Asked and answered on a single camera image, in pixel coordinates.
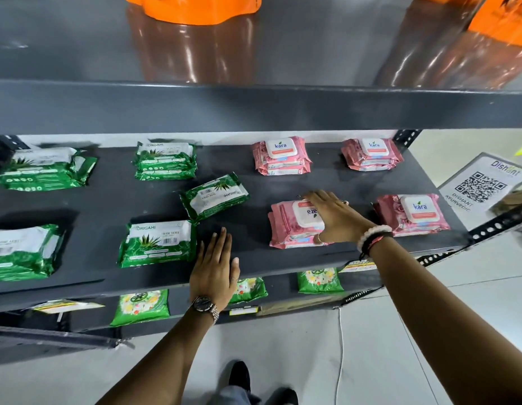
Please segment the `person's right hand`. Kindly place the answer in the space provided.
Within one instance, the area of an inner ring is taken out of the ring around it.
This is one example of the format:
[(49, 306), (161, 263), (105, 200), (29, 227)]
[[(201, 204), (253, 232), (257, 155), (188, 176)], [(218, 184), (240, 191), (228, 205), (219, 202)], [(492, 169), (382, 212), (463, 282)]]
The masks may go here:
[(333, 192), (312, 190), (302, 196), (318, 211), (325, 229), (322, 239), (331, 243), (352, 242), (359, 239), (376, 224), (363, 217)]

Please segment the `person's left hand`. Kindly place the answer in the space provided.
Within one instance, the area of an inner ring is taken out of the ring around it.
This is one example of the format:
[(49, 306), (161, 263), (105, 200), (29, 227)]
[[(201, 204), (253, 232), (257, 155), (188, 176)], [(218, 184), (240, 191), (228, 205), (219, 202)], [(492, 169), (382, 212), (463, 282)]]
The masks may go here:
[(190, 300), (197, 296), (206, 295), (219, 311), (223, 311), (230, 302), (236, 289), (230, 289), (230, 265), (232, 236), (226, 228), (221, 228), (222, 253), (219, 266), (216, 269), (209, 268), (209, 243), (201, 242), (196, 263), (190, 275)]

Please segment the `pink lidded wet wipes pack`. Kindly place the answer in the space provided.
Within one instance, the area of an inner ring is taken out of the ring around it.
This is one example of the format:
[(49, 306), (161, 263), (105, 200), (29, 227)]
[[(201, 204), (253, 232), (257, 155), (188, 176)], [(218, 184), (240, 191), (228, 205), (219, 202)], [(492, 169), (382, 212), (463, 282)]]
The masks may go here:
[(270, 246), (278, 249), (315, 247), (315, 237), (325, 229), (318, 210), (308, 200), (271, 205), (268, 218), (272, 230)]

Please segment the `person's right forearm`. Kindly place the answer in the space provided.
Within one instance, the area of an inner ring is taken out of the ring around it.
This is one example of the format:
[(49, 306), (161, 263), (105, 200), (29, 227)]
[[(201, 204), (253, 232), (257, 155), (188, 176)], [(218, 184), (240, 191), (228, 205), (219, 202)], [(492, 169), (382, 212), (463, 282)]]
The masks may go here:
[(522, 405), (522, 352), (391, 237), (368, 253), (453, 405)]

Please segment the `person's left forearm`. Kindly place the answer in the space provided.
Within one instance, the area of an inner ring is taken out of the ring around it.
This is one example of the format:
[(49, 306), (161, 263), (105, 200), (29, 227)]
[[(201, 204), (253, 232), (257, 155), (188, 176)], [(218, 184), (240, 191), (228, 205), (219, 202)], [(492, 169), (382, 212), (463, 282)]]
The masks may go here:
[(211, 313), (188, 309), (96, 405), (180, 405), (195, 355), (213, 324)]

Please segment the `green flower print packet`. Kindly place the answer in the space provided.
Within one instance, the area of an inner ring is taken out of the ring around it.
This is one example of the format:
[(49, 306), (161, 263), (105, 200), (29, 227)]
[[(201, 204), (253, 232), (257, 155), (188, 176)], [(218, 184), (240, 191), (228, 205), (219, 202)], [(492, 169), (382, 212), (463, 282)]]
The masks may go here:
[(168, 293), (164, 289), (121, 295), (110, 327), (169, 318)]
[(230, 299), (229, 305), (250, 302), (267, 296), (268, 291), (262, 278), (240, 279), (237, 280), (237, 287)]
[(297, 274), (301, 294), (330, 294), (344, 292), (336, 268), (305, 271)]

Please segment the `silver wristwatch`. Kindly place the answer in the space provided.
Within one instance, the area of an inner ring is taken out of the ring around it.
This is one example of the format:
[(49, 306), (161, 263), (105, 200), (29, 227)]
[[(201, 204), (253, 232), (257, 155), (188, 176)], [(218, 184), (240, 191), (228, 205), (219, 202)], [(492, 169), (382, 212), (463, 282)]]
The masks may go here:
[(213, 324), (216, 324), (220, 311), (216, 304), (213, 303), (213, 301), (206, 295), (200, 295), (197, 296), (190, 305), (190, 310), (203, 313), (203, 314), (209, 314), (213, 320)]

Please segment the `group of green wipes packets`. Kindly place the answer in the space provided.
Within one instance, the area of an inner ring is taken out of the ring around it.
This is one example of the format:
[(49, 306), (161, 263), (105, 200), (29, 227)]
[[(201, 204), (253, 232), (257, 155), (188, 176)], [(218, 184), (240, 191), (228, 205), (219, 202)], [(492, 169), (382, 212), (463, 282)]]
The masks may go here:
[[(138, 143), (134, 160), (139, 181), (185, 180), (197, 171), (196, 146), (185, 142)], [(22, 192), (82, 188), (98, 162), (71, 147), (20, 149), (0, 167), (0, 186)], [(229, 173), (180, 195), (187, 220), (129, 224), (121, 243), (121, 268), (168, 261), (191, 261), (196, 250), (196, 226), (250, 198), (236, 173)], [(0, 229), (0, 282), (46, 279), (64, 239), (58, 224)]]

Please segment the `brown cardboard strip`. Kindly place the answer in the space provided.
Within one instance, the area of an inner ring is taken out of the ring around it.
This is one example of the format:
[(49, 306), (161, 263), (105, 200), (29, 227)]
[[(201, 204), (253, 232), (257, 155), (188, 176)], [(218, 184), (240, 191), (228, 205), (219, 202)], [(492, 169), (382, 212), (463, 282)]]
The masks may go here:
[(332, 294), (298, 294), (294, 299), (266, 302), (259, 306), (257, 317), (286, 314), (300, 310), (317, 309), (324, 306), (333, 306), (350, 296), (349, 292)]

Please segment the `group of pink wipes packets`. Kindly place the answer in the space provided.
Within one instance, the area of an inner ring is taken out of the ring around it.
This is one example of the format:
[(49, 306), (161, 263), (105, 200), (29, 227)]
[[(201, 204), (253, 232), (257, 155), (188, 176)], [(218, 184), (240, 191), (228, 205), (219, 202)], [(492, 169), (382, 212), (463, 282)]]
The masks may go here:
[[(311, 171), (305, 140), (299, 136), (256, 142), (252, 146), (256, 170), (264, 176), (297, 176)], [(387, 138), (352, 138), (341, 153), (347, 167), (357, 172), (394, 169), (403, 161), (395, 143)], [(383, 228), (395, 237), (433, 234), (449, 230), (436, 194), (383, 195), (374, 203)]]

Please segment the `person's black shoe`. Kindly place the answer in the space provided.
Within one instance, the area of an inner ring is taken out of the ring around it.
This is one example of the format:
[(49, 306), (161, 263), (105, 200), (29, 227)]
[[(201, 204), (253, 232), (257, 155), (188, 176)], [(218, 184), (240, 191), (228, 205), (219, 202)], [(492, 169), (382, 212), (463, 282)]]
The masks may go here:
[(242, 388), (248, 394), (251, 393), (250, 373), (244, 361), (235, 361), (232, 364), (228, 385)]
[(299, 405), (298, 394), (290, 387), (280, 387), (276, 389), (264, 405)]

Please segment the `dark grey metal shelf rack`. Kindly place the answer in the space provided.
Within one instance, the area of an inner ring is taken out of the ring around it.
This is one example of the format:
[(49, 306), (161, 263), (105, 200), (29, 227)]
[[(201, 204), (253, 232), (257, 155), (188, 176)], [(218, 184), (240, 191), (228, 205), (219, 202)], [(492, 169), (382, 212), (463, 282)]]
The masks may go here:
[[(58, 224), (57, 272), (0, 283), (0, 365), (89, 349), (134, 347), (167, 332), (187, 308), (191, 264), (121, 270), (130, 221), (184, 218), (179, 193), (235, 172), (251, 193), (236, 211), (199, 226), (227, 226), (243, 275), (292, 296), (291, 273), (340, 265), (350, 246), (279, 257), (268, 246), (271, 203), (321, 187), (370, 204), (397, 190), (433, 190), (408, 152), (424, 129), (522, 129), (522, 47), (468, 31), (478, 7), (432, 0), (263, 0), (255, 14), (193, 26), (145, 16), (125, 0), (0, 0), (0, 162), (31, 139), (98, 157), (89, 186), (52, 192), (0, 187), (0, 229)], [(256, 142), (304, 138), (311, 171), (264, 176)], [(394, 169), (357, 172), (341, 153), (352, 138), (387, 138)], [(139, 181), (138, 143), (196, 146), (185, 180)], [(170, 317), (110, 327), (121, 295), (168, 290)], [(51, 300), (105, 307), (49, 315)]]

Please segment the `white code sign board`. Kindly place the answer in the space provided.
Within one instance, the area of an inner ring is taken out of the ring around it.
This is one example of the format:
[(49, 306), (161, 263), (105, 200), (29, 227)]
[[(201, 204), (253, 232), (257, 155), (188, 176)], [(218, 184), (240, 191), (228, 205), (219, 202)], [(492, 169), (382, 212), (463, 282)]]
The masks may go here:
[(522, 166), (483, 152), (442, 183), (439, 192), (455, 211), (482, 213), (521, 185)]

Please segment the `orange plastic packet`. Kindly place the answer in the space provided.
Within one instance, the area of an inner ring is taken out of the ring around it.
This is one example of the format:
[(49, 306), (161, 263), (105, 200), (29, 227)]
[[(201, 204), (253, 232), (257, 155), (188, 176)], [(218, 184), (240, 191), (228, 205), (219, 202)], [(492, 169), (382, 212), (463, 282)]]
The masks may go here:
[(467, 29), (522, 47), (522, 0), (485, 0)]
[(180, 25), (218, 25), (233, 17), (256, 13), (262, 0), (126, 0), (145, 15)]

